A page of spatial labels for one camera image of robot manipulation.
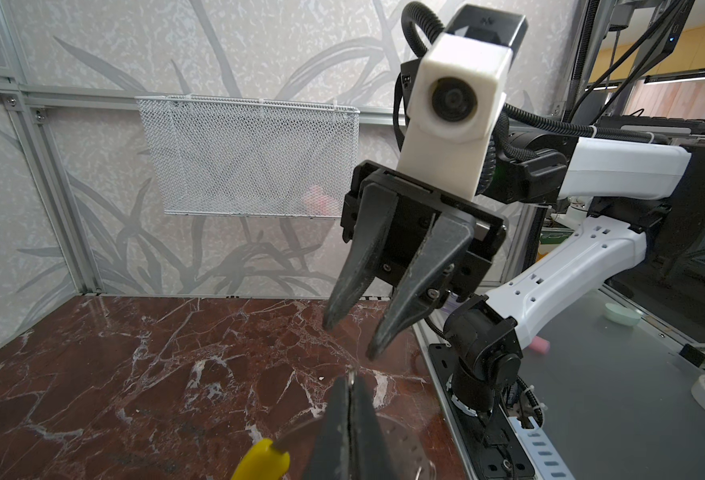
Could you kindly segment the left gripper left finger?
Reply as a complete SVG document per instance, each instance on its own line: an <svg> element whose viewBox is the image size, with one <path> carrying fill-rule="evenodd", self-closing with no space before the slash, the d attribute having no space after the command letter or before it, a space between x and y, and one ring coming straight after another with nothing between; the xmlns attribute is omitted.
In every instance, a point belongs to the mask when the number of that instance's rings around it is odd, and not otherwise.
<svg viewBox="0 0 705 480"><path fill-rule="evenodd" d="M336 379L302 479L350 478L350 376Z"/></svg>

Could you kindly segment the keyring with yellow tag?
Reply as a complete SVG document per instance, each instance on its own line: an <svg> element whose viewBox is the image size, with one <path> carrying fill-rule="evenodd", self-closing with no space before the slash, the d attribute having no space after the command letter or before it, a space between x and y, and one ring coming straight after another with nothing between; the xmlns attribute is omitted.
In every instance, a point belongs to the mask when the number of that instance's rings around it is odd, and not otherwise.
<svg viewBox="0 0 705 480"><path fill-rule="evenodd" d="M302 479L435 479L436 467L417 436L378 414L358 432L310 420L276 439L262 439L242 457L234 479L282 479L297 469Z"/></svg>

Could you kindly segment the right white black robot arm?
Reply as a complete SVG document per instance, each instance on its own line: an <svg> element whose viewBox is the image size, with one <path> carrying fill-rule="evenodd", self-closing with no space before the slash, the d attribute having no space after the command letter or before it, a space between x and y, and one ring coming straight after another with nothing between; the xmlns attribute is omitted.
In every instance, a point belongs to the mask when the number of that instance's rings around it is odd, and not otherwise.
<svg viewBox="0 0 705 480"><path fill-rule="evenodd" d="M705 147L650 131L576 125L509 105L504 84L527 22L463 6L443 24L412 1L401 14L414 60L396 80L396 168L366 161L342 208L350 253L324 310L330 330L373 280L392 298L368 344L376 358L404 329L454 297L443 337L457 355L448 395L484 418L513 400L522 351L564 308L648 255L690 246L705 213ZM477 288L504 221L475 196L504 202L587 196L574 232L516 278Z"/></svg>

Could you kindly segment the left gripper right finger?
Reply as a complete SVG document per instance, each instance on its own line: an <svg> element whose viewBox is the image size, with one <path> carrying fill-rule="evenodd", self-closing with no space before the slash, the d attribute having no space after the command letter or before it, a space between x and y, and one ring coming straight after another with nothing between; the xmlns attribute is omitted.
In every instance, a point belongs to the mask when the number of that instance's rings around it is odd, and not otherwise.
<svg viewBox="0 0 705 480"><path fill-rule="evenodd" d="M365 382L350 374L350 478L397 477Z"/></svg>

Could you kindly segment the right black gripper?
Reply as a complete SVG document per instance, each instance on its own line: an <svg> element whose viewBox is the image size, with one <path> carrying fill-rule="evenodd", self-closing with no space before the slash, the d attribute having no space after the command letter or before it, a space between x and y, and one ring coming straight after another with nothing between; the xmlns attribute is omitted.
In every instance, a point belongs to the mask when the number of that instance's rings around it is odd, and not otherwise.
<svg viewBox="0 0 705 480"><path fill-rule="evenodd" d="M478 288L506 238L502 217L372 161L353 170L342 208L350 253L324 310L332 330L380 280L395 291L367 346L376 360L448 294Z"/></svg>

